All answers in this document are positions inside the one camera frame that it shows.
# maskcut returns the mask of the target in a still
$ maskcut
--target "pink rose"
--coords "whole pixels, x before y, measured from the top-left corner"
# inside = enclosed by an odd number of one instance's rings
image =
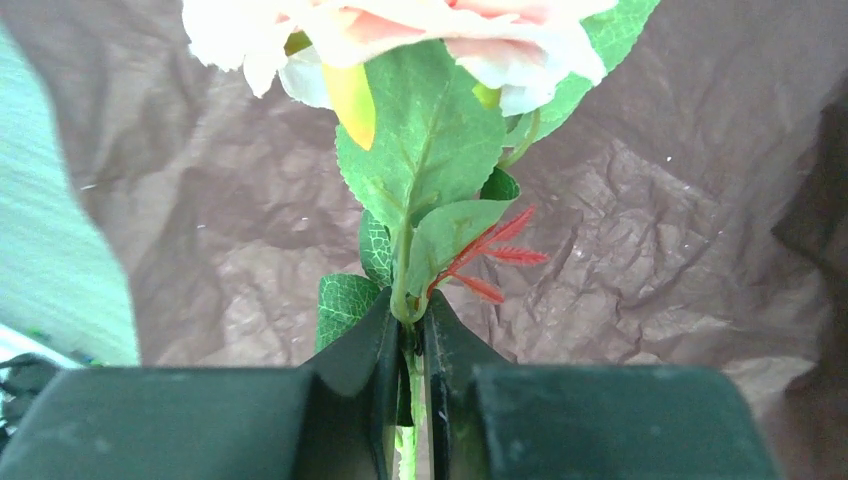
[[[204,63],[231,67],[232,52],[241,49],[245,76],[255,94],[264,94],[279,70],[289,95],[325,108],[329,101],[321,62],[351,67],[395,47],[444,39],[457,64],[485,86],[502,89],[500,106],[508,116],[550,102],[556,85],[569,73],[600,83],[606,68],[580,21],[616,4],[617,0],[185,0],[183,18],[192,51]],[[189,17],[206,18],[187,19],[187,12]],[[285,58],[282,38],[297,31],[309,37],[312,47]],[[213,46],[227,42],[231,45]],[[218,48],[220,53],[213,52]],[[227,62],[220,64],[217,56]]]

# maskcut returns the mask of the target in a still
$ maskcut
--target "rose petal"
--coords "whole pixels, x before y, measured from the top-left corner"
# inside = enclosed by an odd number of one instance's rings
[[[274,77],[277,76],[277,69],[281,65],[286,65],[285,54],[274,55],[263,52],[244,57],[244,78],[255,96],[262,98],[271,89]]]
[[[501,111],[503,116],[529,113],[551,103],[556,95],[556,83],[532,87],[507,85],[501,90]]]
[[[241,66],[248,39],[240,32],[249,28],[252,21],[246,10],[221,0],[184,0],[182,18],[191,40],[189,50],[201,63],[224,71]]]
[[[492,89],[532,85],[550,73],[549,56],[530,42],[459,38],[445,40],[445,46],[458,65]]]
[[[380,14],[371,14],[364,10],[335,12],[327,7],[325,11],[296,12],[292,18],[309,36],[324,63],[338,68],[365,63],[401,45],[438,38],[436,35],[427,37],[424,30],[409,22],[392,21],[384,13],[391,14],[392,10],[386,8],[384,12],[381,8]]]
[[[575,18],[583,20],[599,13],[612,10],[618,5],[618,0],[590,0],[583,2],[558,2]]]
[[[456,10],[471,10],[486,18],[518,14],[530,22],[541,24],[551,18],[557,9],[572,3],[592,3],[592,0],[589,2],[574,2],[573,0],[457,0],[453,8]]]
[[[559,34],[563,42],[557,57],[564,64],[563,70],[572,71],[588,79],[593,85],[601,83],[607,75],[607,69],[598,52],[592,47],[583,26],[575,22],[570,27],[562,28]]]

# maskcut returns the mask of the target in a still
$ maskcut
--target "teal surface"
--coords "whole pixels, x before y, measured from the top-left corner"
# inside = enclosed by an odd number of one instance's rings
[[[125,275],[73,197],[45,89],[2,26],[0,109],[0,323],[137,364]]]

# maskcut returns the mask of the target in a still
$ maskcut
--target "serrated leaf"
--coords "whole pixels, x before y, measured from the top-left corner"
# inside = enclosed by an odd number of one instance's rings
[[[389,231],[368,210],[359,222],[359,261],[365,275],[380,287],[392,284],[392,244]]]
[[[660,0],[618,0],[615,8],[581,22],[608,73],[630,53],[659,3]],[[560,82],[554,99],[540,109],[541,124],[536,141],[559,128],[591,89],[592,83],[589,80],[574,74]],[[507,135],[504,145],[514,147],[521,144],[530,129],[530,123],[530,115],[522,115],[518,126]]]
[[[318,286],[318,326],[315,353],[335,342],[368,312],[380,295],[371,280],[350,273],[333,273]]]
[[[547,262],[550,259],[550,257],[544,253],[530,250],[529,248],[511,246],[498,247],[494,250],[484,250],[483,253],[501,263],[524,267],[538,265],[540,263]]]
[[[498,287],[483,280],[482,278],[467,277],[458,273],[454,273],[453,278],[464,283],[465,286],[470,288],[472,292],[476,293],[487,302],[491,302],[497,305],[503,303],[504,301],[503,293],[501,293]]]
[[[474,196],[506,134],[471,75],[439,41],[391,50],[366,64],[377,109],[370,152],[336,130],[339,168],[357,200],[394,234],[433,209]]]
[[[533,213],[536,212],[536,207],[531,205],[527,210],[524,210],[517,217],[513,218],[509,222],[504,225],[494,229],[491,234],[491,239],[493,242],[509,242],[515,239],[524,227],[527,226],[527,222],[530,221],[530,218],[533,216]]]
[[[414,297],[424,294],[466,246],[500,220],[520,193],[515,179],[495,169],[480,200],[445,205],[424,217],[412,237],[409,293]]]

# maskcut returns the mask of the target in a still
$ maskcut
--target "brown paper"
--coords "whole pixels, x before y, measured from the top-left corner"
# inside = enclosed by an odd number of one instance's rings
[[[180,2],[0,5],[129,276],[145,363],[309,358],[319,278],[359,269],[333,115],[204,68]],[[844,419],[845,390],[783,395],[819,358],[825,278],[771,233],[815,164],[846,24],[844,0],[662,2],[630,57],[514,169],[516,211],[538,206],[521,241],[553,260],[476,265],[508,299],[448,287],[466,324],[519,362],[720,368],[792,478],[848,478],[846,422],[821,413],[841,399],[827,412]]]

